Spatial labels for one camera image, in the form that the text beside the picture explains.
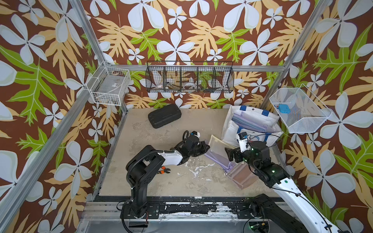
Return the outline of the cream mesh pouch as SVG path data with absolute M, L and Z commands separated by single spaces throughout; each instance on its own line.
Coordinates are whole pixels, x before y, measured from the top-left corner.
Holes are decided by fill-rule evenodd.
M 229 144 L 221 141 L 220 139 L 218 139 L 214 135 L 211 135 L 208 145 L 210 146 L 210 149 L 208 151 L 214 152 L 214 153 L 219 154 L 221 156 L 226 156 L 227 158 L 228 158 L 228 155 L 225 151 L 225 148 L 235 149 L 234 146 L 229 145 Z

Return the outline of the purple mesh pouch bottom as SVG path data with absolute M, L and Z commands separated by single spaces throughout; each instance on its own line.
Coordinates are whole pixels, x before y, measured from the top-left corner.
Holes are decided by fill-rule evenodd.
M 253 130 L 257 132 L 262 132 L 260 129 L 255 128 L 248 119 L 249 115 L 247 113 L 234 114 L 232 120 L 240 127 L 248 130 Z

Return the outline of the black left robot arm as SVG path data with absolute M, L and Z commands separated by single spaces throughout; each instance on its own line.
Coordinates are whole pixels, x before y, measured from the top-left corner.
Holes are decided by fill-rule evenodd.
M 198 132 L 185 131 L 182 141 L 170 150 L 157 150 L 151 145 L 145 146 L 126 165 L 126 180 L 131 187 L 129 201 L 130 213 L 142 217 L 147 212 L 147 189 L 157 174 L 170 172 L 168 166 L 180 166 L 191 157 L 206 154 L 210 146 L 200 140 Z

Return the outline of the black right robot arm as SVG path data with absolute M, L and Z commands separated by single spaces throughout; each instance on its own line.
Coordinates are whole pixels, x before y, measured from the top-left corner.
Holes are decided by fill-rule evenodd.
M 235 149 L 225 148 L 229 161 L 245 162 L 253 173 L 274 190 L 291 208 L 297 218 L 280 213 L 279 208 L 262 207 L 263 215 L 286 232 L 342 233 L 298 189 L 291 176 L 280 165 L 271 161 L 270 149 L 262 141 L 240 141 Z

